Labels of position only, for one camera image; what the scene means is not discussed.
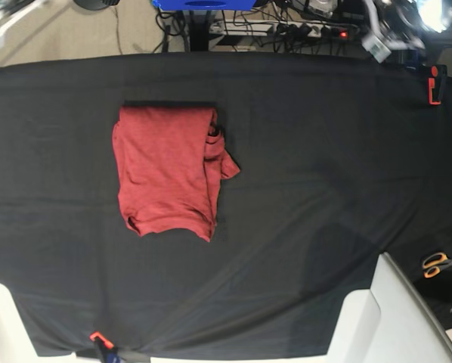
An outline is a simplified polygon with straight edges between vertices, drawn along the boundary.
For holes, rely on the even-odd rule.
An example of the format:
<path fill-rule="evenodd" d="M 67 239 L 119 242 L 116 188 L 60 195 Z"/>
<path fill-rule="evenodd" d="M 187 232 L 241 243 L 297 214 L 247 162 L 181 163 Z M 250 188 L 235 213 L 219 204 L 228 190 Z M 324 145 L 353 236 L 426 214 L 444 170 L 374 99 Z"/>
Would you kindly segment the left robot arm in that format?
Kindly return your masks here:
<path fill-rule="evenodd" d="M 426 57 L 452 48 L 449 1 L 365 1 L 367 30 L 363 48 L 382 63 L 395 52 Z"/>

